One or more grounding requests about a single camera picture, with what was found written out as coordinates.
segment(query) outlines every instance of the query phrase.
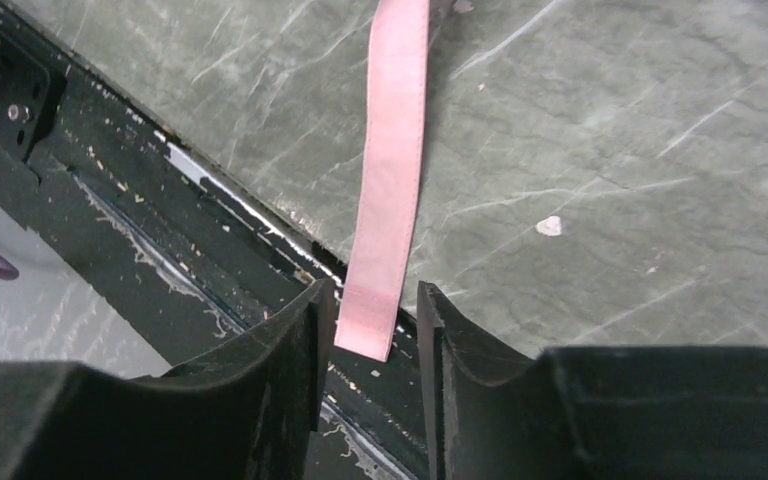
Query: paint chip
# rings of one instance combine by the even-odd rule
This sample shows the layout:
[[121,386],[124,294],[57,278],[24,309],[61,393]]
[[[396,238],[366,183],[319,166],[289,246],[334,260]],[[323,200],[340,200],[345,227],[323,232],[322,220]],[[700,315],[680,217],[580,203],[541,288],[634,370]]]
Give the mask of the paint chip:
[[456,13],[469,13],[475,10],[475,7],[472,6],[472,2],[469,0],[457,0],[452,6],[452,9],[454,9]]
[[541,220],[534,227],[537,233],[546,235],[547,237],[557,237],[563,233],[563,227],[561,227],[561,217],[552,215],[551,217]]

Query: pink ribbon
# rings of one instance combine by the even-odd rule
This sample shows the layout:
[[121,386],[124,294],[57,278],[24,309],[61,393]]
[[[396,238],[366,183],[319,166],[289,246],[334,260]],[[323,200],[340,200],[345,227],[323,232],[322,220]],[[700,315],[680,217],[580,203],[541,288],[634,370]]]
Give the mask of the pink ribbon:
[[357,228],[335,345],[387,360],[416,221],[429,0],[380,0],[372,20]]

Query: pink strip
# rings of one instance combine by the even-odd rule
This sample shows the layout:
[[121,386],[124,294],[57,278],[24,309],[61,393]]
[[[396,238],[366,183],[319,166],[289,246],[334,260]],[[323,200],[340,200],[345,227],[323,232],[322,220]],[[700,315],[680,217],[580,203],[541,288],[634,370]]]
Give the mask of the pink strip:
[[366,150],[335,345],[387,360],[416,220],[429,0],[380,0],[369,39]]

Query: hole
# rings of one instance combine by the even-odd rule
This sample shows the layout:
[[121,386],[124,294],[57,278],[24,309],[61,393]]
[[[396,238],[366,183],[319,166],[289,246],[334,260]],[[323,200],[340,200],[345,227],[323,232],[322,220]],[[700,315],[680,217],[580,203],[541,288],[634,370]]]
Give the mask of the hole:
[[1,63],[3,63],[8,70],[13,70],[16,68],[16,65],[13,64],[13,60],[10,60],[5,55],[1,56]]

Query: bolt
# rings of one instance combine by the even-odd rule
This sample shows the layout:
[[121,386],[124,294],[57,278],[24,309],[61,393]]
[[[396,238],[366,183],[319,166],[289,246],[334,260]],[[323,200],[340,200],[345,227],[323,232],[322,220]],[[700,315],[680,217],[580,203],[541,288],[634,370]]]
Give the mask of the bolt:
[[16,105],[14,103],[7,108],[7,118],[14,122],[28,123],[33,116],[33,112],[26,105]]

